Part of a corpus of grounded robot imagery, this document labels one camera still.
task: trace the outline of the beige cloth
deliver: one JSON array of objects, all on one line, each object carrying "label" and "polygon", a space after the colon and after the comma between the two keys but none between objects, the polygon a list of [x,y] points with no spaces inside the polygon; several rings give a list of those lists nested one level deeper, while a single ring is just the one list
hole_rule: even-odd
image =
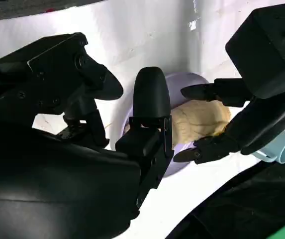
[{"label": "beige cloth", "polygon": [[[231,118],[228,107],[219,101],[188,101],[171,110],[172,148],[223,131]],[[126,125],[124,132],[130,129]]]}]

